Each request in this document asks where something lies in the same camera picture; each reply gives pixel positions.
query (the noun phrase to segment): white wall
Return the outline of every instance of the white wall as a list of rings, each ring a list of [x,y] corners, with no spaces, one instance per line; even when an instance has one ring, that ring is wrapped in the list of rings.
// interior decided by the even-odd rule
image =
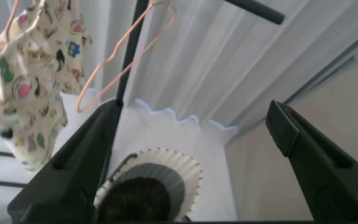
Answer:
[[[290,106],[358,161],[358,66]],[[228,145],[226,157],[240,220],[312,219],[264,122]]]
[[[94,97],[93,92],[87,92],[83,98],[83,102],[88,102]],[[68,125],[58,135],[54,153],[56,153],[71,137],[71,135],[88,119],[93,110],[85,111],[78,114],[75,110],[77,96],[67,95],[62,93],[63,103],[68,116]],[[9,149],[0,138],[0,151],[9,152]],[[0,156],[0,180],[8,182],[27,183],[32,178],[17,162],[10,157]],[[0,187],[0,202],[10,202],[18,193],[20,189],[14,187]]]

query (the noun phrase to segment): garment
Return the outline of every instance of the garment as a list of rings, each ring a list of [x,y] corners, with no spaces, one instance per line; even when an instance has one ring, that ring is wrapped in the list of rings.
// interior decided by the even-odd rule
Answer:
[[[9,36],[6,45],[0,35],[0,136],[34,171],[48,162],[67,125],[60,91],[81,91],[83,52],[92,40],[76,0],[33,0]]]

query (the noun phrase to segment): white cloth with cartoon print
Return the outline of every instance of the white cloth with cartoon print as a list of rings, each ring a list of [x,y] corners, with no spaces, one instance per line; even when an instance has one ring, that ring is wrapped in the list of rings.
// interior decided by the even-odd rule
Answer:
[[[84,24],[78,1],[33,0],[12,22],[13,50],[0,35],[0,136],[28,171],[48,162],[67,125],[60,91],[79,94],[85,82],[83,51],[92,40]]]

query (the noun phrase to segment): copper wire hanger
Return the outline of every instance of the copper wire hanger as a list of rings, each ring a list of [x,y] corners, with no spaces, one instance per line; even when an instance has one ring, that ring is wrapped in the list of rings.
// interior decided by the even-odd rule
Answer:
[[[9,16],[8,22],[6,24],[5,27],[5,41],[6,44],[9,43],[9,29],[11,28],[11,24],[14,18],[14,14],[15,11],[17,9],[17,5],[19,4],[19,0],[15,0],[15,3],[13,5],[12,8],[12,12],[11,15]],[[91,84],[91,82],[93,81],[93,79],[96,76],[96,73],[98,72],[98,70],[106,63],[110,62],[117,54],[117,50],[118,47],[123,43],[123,41],[129,36],[129,34],[136,28],[137,25],[139,25],[139,23],[141,22],[142,19],[144,19],[144,17],[153,9],[154,6],[158,6],[158,5],[166,5],[167,6],[167,11],[173,11],[173,16],[171,21],[165,26],[165,28],[154,38],[153,41],[151,41],[151,43],[140,53],[139,56],[137,56],[120,74],[117,75],[116,78],[114,78],[106,87],[104,87],[100,93],[98,93],[87,105],[85,105],[85,107],[83,109],[80,109],[80,104],[81,104],[81,100],[84,97],[85,91],[88,89],[89,85]],[[147,6],[147,9],[142,13],[142,15],[140,15],[140,17],[133,23],[133,25],[131,26],[131,28],[129,28],[129,30],[124,34],[124,36],[121,37],[121,39],[118,41],[117,45],[114,48],[114,51],[112,52],[112,54],[110,55],[110,57],[108,57],[106,60],[104,60],[103,62],[99,63],[99,65],[95,68],[95,70],[93,71],[93,73],[91,74],[91,76],[89,77],[88,81],[86,82],[85,86],[83,87],[83,89],[81,90],[81,93],[78,97],[77,100],[77,105],[76,105],[76,110],[78,113],[83,112],[86,109],[89,109],[93,104],[95,104],[97,102],[97,100],[103,95],[105,94],[117,81],[118,79],[120,79],[127,71],[128,69],[130,69],[134,63],[138,62],[142,56],[146,53],[146,51],[148,51],[149,48],[151,48],[151,46],[153,46],[156,41],[158,40],[158,38],[160,38],[160,36],[166,32],[169,27],[173,24],[173,21],[175,21],[177,15],[177,10],[175,8],[175,6],[171,6],[170,2],[155,2],[155,0],[150,0],[150,4],[149,6]]]

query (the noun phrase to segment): beige wall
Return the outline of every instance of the beige wall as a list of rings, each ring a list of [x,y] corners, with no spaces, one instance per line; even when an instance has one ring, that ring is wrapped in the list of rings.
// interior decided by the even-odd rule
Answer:
[[[291,105],[358,161],[358,66]],[[290,163],[265,123],[226,147],[239,220],[311,220]]]

